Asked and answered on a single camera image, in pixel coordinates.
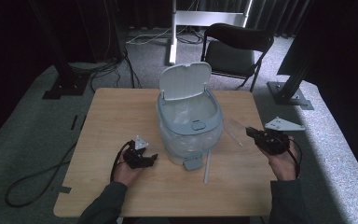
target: wooden table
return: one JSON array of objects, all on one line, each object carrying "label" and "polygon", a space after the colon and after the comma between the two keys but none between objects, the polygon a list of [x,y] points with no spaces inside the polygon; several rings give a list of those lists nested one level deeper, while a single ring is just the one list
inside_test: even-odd
[{"label": "wooden table", "polygon": [[[253,95],[248,91],[213,91],[225,120],[262,129]],[[173,164],[158,132],[159,90],[98,89],[54,207],[58,217],[79,217],[109,183],[112,164],[121,147],[139,134],[158,153],[128,190],[123,217],[264,216],[270,211],[269,181],[275,179],[267,159],[252,138],[239,147],[223,132],[212,160],[208,184],[205,165],[186,171]]]}]

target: hinged lid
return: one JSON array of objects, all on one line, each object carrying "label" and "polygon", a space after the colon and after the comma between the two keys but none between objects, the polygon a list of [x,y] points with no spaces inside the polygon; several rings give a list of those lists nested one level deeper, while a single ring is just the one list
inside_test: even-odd
[{"label": "hinged lid", "polygon": [[211,66],[204,62],[171,66],[159,78],[161,96],[170,101],[200,95],[209,83],[211,72]]}]

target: plastic straw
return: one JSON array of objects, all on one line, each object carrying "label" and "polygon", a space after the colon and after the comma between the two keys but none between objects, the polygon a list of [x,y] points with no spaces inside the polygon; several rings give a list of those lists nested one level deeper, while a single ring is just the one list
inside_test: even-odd
[{"label": "plastic straw", "polygon": [[212,157],[212,151],[209,150],[208,156],[206,161],[206,167],[205,167],[205,176],[204,176],[204,184],[208,184],[208,176],[209,176],[209,167],[211,166],[211,157]]}]

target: black sleeve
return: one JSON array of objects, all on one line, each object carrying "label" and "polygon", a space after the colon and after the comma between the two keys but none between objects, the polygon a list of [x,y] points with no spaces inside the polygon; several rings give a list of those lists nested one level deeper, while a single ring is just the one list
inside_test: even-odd
[{"label": "black sleeve", "polygon": [[117,223],[126,192],[127,186],[124,184],[110,183],[105,187],[100,197],[83,211],[77,223]]},{"label": "black sleeve", "polygon": [[302,196],[301,182],[271,181],[272,208],[270,224],[313,223]]}]

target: plastic container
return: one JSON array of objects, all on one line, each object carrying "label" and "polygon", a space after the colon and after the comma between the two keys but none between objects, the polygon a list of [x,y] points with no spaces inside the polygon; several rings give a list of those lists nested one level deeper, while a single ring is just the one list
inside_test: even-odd
[{"label": "plastic container", "polygon": [[177,64],[160,77],[157,112],[159,130],[170,160],[187,170],[202,167],[202,157],[217,144],[223,114],[207,89],[211,66]]}]

